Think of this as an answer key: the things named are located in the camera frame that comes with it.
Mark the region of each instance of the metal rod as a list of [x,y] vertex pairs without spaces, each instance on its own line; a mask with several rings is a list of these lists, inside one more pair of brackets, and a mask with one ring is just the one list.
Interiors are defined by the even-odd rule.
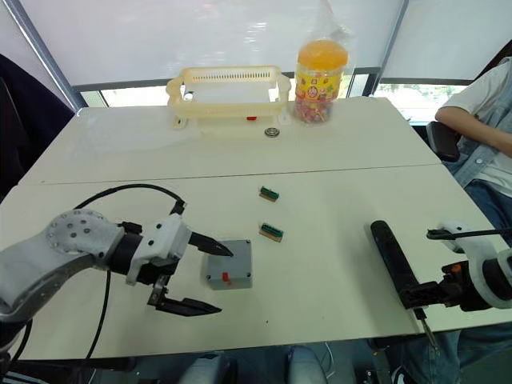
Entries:
[[393,49],[394,42],[397,39],[398,30],[400,29],[400,26],[402,25],[403,17],[406,14],[407,7],[409,6],[409,0],[403,0],[402,8],[400,8],[400,12],[398,13],[397,21],[394,24],[393,30],[391,31],[390,39],[387,42],[386,50],[384,51],[384,57],[381,61],[381,69],[377,73],[377,76],[375,78],[375,83],[373,86],[373,89],[371,93],[373,94],[375,90],[377,89],[378,84],[381,81],[382,74],[384,73],[384,69],[386,68],[387,61],[390,58],[391,50]]
[[23,5],[19,0],[3,0],[13,20],[22,31],[25,39],[28,41],[35,54],[45,67],[48,74],[54,80],[57,87],[60,89],[64,98],[68,101],[73,108],[73,111],[77,113],[81,108],[87,106],[86,101],[83,97],[76,92],[71,84],[67,81],[66,77],[58,67],[55,59],[51,55],[50,51],[46,47],[46,44],[41,39],[41,36],[35,29],[34,24],[30,20],[28,14],[26,14]]

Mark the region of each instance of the black handle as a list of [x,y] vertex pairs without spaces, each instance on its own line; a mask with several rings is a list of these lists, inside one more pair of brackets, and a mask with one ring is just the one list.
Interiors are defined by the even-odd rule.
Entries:
[[400,294],[404,288],[416,286],[418,280],[414,276],[402,248],[393,235],[393,231],[383,220],[373,222],[370,226],[375,244],[386,264],[393,280],[394,288]]

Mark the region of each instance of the black chair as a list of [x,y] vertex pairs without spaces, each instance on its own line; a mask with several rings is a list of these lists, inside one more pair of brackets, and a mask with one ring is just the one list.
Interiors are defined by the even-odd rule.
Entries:
[[460,153],[457,143],[461,135],[442,122],[429,122],[426,136],[432,151],[444,162],[456,162]]

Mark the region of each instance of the small electronic component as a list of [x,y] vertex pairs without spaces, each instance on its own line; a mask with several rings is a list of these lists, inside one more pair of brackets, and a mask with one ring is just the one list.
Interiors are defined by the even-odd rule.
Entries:
[[266,198],[267,200],[270,200],[271,202],[275,202],[279,198],[279,194],[277,192],[269,190],[268,188],[266,188],[264,186],[262,186],[262,188],[259,190],[259,195],[262,198]]
[[281,242],[282,236],[284,235],[282,230],[278,230],[277,228],[274,228],[273,226],[270,226],[266,223],[262,224],[261,228],[259,229],[259,233],[263,236],[271,238],[275,242]]

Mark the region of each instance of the black fabric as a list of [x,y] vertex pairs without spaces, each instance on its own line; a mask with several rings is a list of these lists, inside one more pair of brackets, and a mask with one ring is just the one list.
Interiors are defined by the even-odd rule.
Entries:
[[0,195],[5,196],[73,117],[73,111],[2,55],[0,79]]

